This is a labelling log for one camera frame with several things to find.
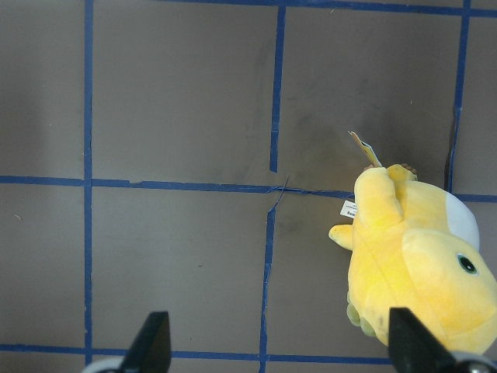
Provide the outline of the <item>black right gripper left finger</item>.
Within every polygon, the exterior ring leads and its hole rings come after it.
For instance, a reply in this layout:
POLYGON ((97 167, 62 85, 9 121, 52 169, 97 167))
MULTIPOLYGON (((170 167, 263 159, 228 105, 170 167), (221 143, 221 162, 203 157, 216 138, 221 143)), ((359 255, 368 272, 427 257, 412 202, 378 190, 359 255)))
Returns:
POLYGON ((171 362, 169 313, 151 312, 120 364, 120 371, 167 372, 171 362))

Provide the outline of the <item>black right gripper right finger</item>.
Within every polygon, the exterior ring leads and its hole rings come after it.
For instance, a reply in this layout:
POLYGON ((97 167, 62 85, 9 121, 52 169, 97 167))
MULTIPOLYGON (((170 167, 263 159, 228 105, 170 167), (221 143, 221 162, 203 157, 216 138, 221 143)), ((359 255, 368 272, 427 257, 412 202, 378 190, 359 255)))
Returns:
POLYGON ((456 359, 408 308, 389 311, 388 356, 396 372, 452 372, 456 359))

